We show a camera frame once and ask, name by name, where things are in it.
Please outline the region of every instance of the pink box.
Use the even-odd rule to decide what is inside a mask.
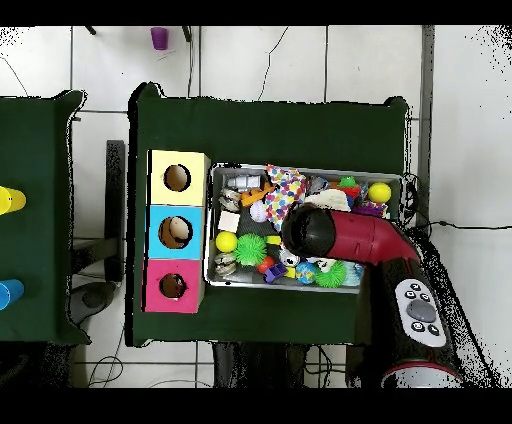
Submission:
[[[178,299],[160,291],[160,280],[167,274],[178,274],[185,282],[185,292]],[[204,293],[201,261],[189,259],[149,259],[144,312],[178,312],[195,314]]]

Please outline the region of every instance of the green table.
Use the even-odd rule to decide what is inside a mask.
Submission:
[[[82,103],[72,91],[55,99],[0,98],[0,185],[27,197],[0,216],[0,280],[17,278],[25,294],[0,311],[0,340],[87,343],[67,318],[71,276],[69,118]]]
[[[135,243],[128,247],[128,269],[133,264],[134,270],[128,275],[128,337],[137,345],[146,339],[353,343],[354,294],[207,285],[197,314],[141,312],[146,153],[196,151],[212,162],[402,174],[407,109],[402,98],[384,105],[161,98],[155,85],[142,84],[129,104],[127,237]]]

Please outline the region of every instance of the black cable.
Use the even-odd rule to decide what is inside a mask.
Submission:
[[[261,99],[261,96],[263,95],[263,92],[265,91],[265,83],[267,82],[267,75],[268,75],[268,70],[270,69],[270,55],[272,54],[272,52],[277,48],[277,46],[279,45],[279,43],[281,42],[281,40],[283,39],[284,37],[284,34],[286,34],[286,31],[288,31],[288,28],[290,28],[290,26],[287,26],[286,29],[283,31],[283,33],[281,34],[281,38],[279,38],[279,41],[277,42],[277,44],[274,46],[274,48],[272,50],[270,50],[269,54],[268,54],[268,66],[267,66],[267,71],[265,72],[265,78],[263,79],[263,86],[261,87],[261,93],[258,97],[258,101],[260,101]]]

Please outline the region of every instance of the blue cup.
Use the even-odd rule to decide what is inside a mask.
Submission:
[[[16,302],[23,293],[25,287],[19,280],[0,280],[0,311]]]

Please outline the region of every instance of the red toy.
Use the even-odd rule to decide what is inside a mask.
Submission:
[[[275,264],[276,261],[274,261],[274,258],[272,258],[272,256],[267,256],[265,257],[265,259],[263,259],[261,264],[257,266],[258,272],[260,272],[261,274],[265,274],[265,271],[269,269],[271,266],[274,266]]]

